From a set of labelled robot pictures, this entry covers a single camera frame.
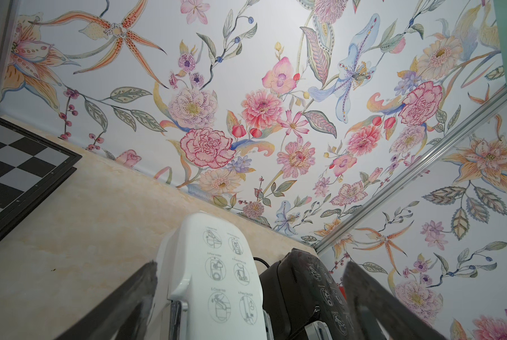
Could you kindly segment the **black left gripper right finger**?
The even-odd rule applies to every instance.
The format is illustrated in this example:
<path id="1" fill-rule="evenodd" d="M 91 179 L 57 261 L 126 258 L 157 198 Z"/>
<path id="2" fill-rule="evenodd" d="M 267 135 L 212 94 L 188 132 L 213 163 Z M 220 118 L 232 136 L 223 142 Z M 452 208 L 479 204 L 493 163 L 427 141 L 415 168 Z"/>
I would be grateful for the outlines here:
<path id="1" fill-rule="evenodd" d="M 358 264 L 349 262 L 344 290 L 355 339 L 439 339 L 445 337 L 408 310 Z"/>

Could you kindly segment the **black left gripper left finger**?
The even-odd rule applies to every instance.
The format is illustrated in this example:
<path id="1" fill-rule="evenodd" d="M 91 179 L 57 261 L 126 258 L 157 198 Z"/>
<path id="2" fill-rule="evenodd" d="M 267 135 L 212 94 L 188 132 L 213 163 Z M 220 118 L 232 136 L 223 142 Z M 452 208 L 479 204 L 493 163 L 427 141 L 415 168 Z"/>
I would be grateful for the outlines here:
<path id="1" fill-rule="evenodd" d="M 157 263 L 146 263 L 58 339 L 143 339 L 157 288 Z"/>

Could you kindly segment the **black coffee machine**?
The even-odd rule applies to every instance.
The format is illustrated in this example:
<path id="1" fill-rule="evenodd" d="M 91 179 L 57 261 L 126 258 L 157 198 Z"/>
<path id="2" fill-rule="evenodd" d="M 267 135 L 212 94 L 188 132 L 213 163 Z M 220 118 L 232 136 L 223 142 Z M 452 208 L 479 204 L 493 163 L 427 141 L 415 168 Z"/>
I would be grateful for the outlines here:
<path id="1" fill-rule="evenodd" d="M 292 249 L 259 275 L 274 339 L 356 339 L 344 295 L 314 255 Z"/>

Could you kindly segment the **white coffee machine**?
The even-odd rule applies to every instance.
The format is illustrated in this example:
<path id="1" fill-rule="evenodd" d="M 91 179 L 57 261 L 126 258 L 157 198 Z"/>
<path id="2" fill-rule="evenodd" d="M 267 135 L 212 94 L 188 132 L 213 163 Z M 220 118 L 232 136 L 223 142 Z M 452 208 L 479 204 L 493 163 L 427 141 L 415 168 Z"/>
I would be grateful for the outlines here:
<path id="1" fill-rule="evenodd" d="M 195 212 L 161 242 L 147 339 L 266 339 L 254 257 L 232 223 Z"/>

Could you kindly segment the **black white chessboard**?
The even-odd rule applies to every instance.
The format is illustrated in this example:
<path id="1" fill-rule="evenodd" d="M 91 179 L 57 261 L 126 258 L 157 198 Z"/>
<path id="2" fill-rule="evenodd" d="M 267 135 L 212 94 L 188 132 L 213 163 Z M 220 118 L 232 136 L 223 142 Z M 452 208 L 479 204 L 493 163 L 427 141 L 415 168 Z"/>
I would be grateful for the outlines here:
<path id="1" fill-rule="evenodd" d="M 0 118 L 0 241 L 76 171 L 80 159 Z"/>

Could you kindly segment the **aluminium frame post right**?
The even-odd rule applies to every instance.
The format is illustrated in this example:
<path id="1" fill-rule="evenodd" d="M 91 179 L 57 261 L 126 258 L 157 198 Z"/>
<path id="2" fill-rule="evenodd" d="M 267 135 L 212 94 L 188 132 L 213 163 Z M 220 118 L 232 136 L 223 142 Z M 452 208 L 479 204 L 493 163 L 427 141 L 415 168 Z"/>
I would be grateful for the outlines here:
<path id="1" fill-rule="evenodd" d="M 314 246 L 320 254 L 329 248 L 335 241 L 348 231 L 354 229 L 360 222 L 371 214 L 378 206 L 384 204 L 389 198 L 401 191 L 406 185 L 414 181 L 432 164 L 439 161 L 451 148 L 459 144 L 465 137 L 473 134 L 481 125 L 496 116 L 507 105 L 507 85 L 483 104 L 478 110 L 467 117 L 462 123 L 436 143 L 432 149 L 425 153 L 412 166 L 395 177 L 391 183 L 370 201 L 356 209 L 351 217 L 342 222 L 328 236 L 324 237 Z"/>

